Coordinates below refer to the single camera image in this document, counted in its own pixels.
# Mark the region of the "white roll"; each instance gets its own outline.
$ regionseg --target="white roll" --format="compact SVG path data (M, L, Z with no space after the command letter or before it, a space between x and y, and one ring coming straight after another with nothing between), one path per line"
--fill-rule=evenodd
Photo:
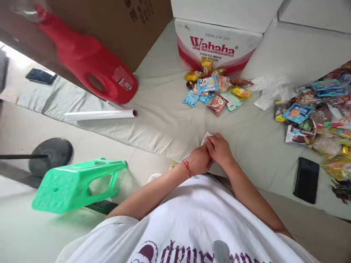
M65 116L71 121L135 118L136 110L85 111L76 113L65 113Z

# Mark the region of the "hand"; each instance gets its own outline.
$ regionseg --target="hand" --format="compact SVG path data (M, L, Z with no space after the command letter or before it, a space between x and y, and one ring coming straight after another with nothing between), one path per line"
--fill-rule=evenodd
M193 150L186 160L189 163L189 170L193 175L207 173L212 165L212 158L207 151L206 145Z
M232 162L235 162L228 142L219 133L216 133L213 136L208 136L205 139L205 145L212 159L216 161L222 168Z

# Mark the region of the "black smartphone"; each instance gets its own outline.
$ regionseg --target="black smartphone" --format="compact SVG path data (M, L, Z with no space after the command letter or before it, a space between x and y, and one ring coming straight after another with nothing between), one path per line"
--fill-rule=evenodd
M27 74L26 79L30 81L37 81L45 84L52 84L57 78L57 74L50 70L44 69L31 69Z
M315 204L318 176L319 164L300 157L293 194L306 202Z

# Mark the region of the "red string bracelet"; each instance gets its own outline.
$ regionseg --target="red string bracelet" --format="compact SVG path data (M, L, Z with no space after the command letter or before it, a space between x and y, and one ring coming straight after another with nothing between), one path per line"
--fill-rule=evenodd
M185 160L183 163L184 163L185 168L187 169L187 171L189 173L189 178L193 177L194 175L189 170L189 162L187 160Z

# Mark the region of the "green plastic stool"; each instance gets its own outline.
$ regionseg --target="green plastic stool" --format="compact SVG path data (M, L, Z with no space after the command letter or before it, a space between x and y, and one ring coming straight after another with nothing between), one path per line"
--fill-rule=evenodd
M114 189L118 173L127 168L125 161L105 158L50 169L35 195L34 210L62 214L118 195ZM95 179L112 174L106 192L90 195L89 185Z

